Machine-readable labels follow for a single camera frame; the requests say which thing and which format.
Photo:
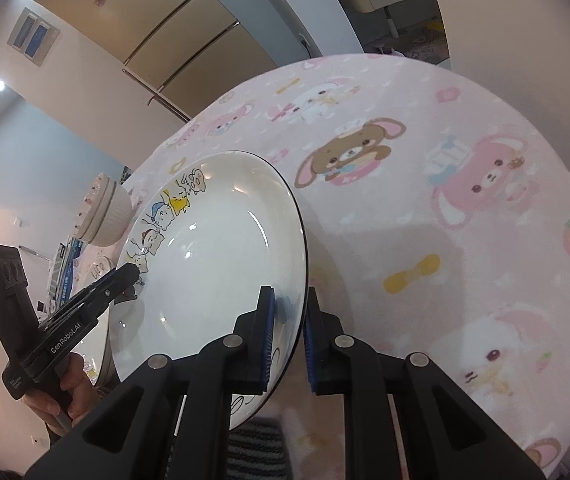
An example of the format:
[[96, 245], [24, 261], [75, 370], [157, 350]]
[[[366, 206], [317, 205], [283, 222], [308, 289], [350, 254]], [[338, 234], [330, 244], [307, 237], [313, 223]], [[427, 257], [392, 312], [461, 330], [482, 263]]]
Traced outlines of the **bathroom floor mat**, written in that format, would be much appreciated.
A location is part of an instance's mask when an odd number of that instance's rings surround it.
[[449, 58], [445, 25], [440, 18], [432, 18], [408, 28], [393, 50], [406, 58], [438, 64]]

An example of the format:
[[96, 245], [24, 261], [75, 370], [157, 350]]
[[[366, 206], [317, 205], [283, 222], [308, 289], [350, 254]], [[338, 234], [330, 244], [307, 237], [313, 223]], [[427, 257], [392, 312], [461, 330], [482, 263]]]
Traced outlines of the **pink cartoon table mat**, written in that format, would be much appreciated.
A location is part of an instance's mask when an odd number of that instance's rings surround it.
[[212, 153], [293, 189], [309, 277], [346, 330], [427, 354], [539, 467], [570, 446], [570, 173], [517, 110], [440, 67], [380, 54], [271, 70], [222, 94], [128, 179], [161, 187]]

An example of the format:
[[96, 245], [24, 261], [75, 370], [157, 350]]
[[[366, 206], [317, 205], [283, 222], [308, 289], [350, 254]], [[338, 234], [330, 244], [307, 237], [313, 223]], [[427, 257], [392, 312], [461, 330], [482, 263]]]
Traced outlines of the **pink strawberry bowl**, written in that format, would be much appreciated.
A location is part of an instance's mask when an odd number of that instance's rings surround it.
[[128, 192], [118, 180], [99, 174], [82, 200], [72, 236], [86, 244], [108, 247], [120, 240], [132, 217]]

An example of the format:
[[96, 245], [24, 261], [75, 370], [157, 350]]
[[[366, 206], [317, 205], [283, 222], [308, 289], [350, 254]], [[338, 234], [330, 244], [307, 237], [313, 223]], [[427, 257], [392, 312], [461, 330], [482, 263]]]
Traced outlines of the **stack of books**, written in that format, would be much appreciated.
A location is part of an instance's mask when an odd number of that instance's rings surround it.
[[46, 299], [38, 305], [38, 312], [45, 315], [55, 313], [71, 297], [74, 274], [84, 243], [70, 237], [66, 244], [60, 244], [50, 264], [50, 275], [46, 287]]

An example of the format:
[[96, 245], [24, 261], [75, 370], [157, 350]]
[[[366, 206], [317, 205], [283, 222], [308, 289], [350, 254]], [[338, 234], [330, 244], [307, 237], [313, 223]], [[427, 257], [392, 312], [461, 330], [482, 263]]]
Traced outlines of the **white plate cartoon animals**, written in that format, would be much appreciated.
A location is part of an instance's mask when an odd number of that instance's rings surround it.
[[268, 387], [260, 396], [235, 394], [230, 425], [256, 415], [291, 362], [308, 287], [301, 214], [276, 169], [239, 151], [193, 162], [148, 200], [119, 261], [140, 269], [132, 298], [108, 311], [120, 379], [156, 353], [172, 359], [197, 353], [257, 306], [261, 287], [273, 289]]

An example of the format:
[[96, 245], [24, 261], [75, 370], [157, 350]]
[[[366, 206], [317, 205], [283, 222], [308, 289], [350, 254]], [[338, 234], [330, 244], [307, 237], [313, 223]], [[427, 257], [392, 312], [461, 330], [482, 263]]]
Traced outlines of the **grey electrical panel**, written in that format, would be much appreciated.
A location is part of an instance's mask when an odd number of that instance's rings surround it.
[[7, 44], [36, 66], [41, 66], [59, 35], [59, 29], [43, 20], [40, 15], [24, 8]]

